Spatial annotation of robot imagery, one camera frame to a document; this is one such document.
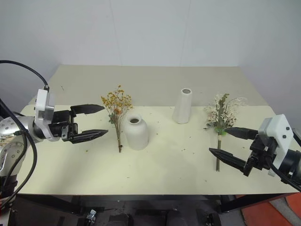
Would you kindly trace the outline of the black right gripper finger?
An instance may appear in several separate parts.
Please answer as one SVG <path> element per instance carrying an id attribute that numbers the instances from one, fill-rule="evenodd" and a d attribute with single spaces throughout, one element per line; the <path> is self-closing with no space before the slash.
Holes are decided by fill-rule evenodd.
<path id="1" fill-rule="evenodd" d="M 233 154 L 221 149 L 209 148 L 209 151 L 223 163 L 244 172 L 246 162 L 240 158 L 235 157 Z"/>
<path id="2" fill-rule="evenodd" d="M 241 128 L 241 127 L 231 127 L 227 128 L 226 132 L 234 137 L 245 139 L 245 140 L 254 140 L 258 135 L 258 131 L 254 129 Z"/>

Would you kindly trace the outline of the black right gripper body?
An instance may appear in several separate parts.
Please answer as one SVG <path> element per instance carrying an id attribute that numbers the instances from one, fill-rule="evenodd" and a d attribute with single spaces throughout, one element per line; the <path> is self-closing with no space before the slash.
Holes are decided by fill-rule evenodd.
<path id="1" fill-rule="evenodd" d="M 262 140 L 260 135 L 256 135 L 250 146 L 251 154 L 243 168 L 243 174 L 249 176 L 253 168 L 270 170 L 276 157 L 276 148 L 277 142 L 273 137 L 264 137 Z"/>

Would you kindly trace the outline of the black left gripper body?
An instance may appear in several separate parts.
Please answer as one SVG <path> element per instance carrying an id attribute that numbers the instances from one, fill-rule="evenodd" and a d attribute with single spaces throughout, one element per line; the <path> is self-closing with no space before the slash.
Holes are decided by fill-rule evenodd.
<path id="1" fill-rule="evenodd" d="M 49 124 L 53 136 L 61 138 L 64 142 L 77 142 L 78 125 L 74 122 L 75 117 L 76 113 L 72 109 L 54 112 Z"/>

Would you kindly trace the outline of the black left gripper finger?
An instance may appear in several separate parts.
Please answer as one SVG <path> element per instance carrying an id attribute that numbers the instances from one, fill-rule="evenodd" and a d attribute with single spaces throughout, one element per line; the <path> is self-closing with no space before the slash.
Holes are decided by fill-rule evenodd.
<path id="1" fill-rule="evenodd" d="M 83 143 L 102 137 L 109 131 L 106 129 L 85 130 L 80 134 L 72 134 L 68 137 L 68 141 L 72 144 Z"/>
<path id="2" fill-rule="evenodd" d="M 73 117 L 75 117 L 77 114 L 92 114 L 104 109 L 104 106 L 96 104 L 74 105 L 70 107 Z"/>

